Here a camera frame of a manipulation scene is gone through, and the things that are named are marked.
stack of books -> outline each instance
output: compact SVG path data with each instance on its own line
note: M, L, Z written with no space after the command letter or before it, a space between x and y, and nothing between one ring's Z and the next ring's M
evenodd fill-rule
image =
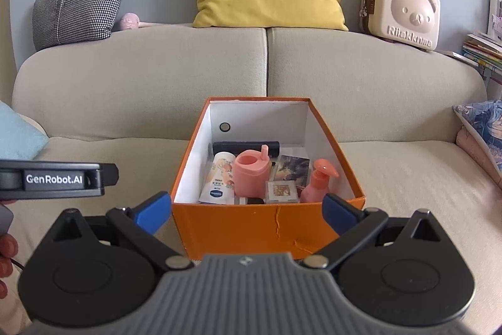
M467 35L462 46L462 54L480 66L490 68L502 75L502 42L499 40L484 33Z

cardboard box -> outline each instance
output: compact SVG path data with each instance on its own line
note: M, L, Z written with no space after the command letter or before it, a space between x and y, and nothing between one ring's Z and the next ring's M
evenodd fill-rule
M230 130L222 132L220 124ZM278 140L280 154L330 160L340 174L339 196L359 209L366 198L335 137L308 98L209 98L190 139L174 187L173 215L189 257L206 253L289 251L302 259L337 235L321 203L211 205L198 203L212 143Z

pink plush toy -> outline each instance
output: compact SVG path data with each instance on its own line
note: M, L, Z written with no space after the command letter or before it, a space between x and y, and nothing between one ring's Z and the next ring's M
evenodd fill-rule
M158 26L162 25L162 23L146 23L140 22L140 18L136 13L126 13L122 16L119 21L119 30L126 29L138 29L140 27L149 27L149 26Z

patterned pillow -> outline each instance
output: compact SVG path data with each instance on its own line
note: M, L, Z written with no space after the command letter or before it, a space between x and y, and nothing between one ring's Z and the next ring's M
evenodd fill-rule
M106 39L111 35L119 7L120 0L36 0L35 49Z
M500 173L502 171L502 100L454 105L453 111Z

light blue pillow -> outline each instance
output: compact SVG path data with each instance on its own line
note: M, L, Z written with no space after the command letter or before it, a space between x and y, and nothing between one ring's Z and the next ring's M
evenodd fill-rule
M48 141L47 135L0 101L0 159L31 160Z

